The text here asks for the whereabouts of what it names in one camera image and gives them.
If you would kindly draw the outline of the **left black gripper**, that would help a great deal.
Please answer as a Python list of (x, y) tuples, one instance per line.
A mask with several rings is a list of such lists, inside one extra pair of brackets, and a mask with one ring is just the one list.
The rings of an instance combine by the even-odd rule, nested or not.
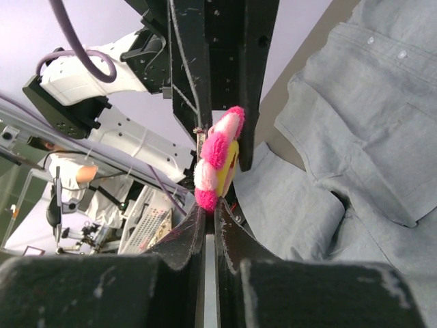
[(212, 110), (237, 105), (240, 98), (245, 123), (239, 141), (239, 161), (241, 170), (248, 171), (253, 162), (255, 128), (279, 1), (127, 4), (143, 16), (145, 23), (166, 23), (169, 44), (178, 46), (197, 116), (193, 132), (198, 153), (212, 126)]

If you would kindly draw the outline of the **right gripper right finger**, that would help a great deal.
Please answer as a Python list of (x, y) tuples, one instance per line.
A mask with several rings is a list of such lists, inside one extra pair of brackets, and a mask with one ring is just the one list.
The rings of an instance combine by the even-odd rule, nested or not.
[(404, 280), (375, 262), (294, 262), (260, 245), (227, 202), (214, 213), (219, 327), (423, 327)]

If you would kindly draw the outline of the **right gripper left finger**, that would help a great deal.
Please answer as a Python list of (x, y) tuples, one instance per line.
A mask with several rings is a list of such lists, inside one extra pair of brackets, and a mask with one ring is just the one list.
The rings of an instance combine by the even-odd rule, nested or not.
[(194, 206), (143, 254), (9, 259), (1, 326), (202, 327), (205, 233)]

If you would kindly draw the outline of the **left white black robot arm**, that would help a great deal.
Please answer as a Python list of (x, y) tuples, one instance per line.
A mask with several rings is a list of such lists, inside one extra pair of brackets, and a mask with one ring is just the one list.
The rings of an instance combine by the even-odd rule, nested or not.
[(195, 153), (147, 130), (109, 102), (135, 91), (162, 94), (195, 138), (212, 113), (241, 106), (240, 167), (251, 168), (255, 127), (278, 1), (131, 1), (142, 28), (98, 51), (90, 73), (76, 56), (54, 54), (37, 67), (23, 91), (48, 123), (73, 139), (111, 146), (186, 186)]

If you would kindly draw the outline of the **grey button-up shirt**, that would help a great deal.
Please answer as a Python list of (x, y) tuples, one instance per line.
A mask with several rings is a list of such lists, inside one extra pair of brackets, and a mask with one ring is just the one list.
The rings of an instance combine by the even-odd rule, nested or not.
[(382, 262), (436, 326), (436, 2), (361, 1), (287, 85), (235, 188), (255, 238), (284, 260)]

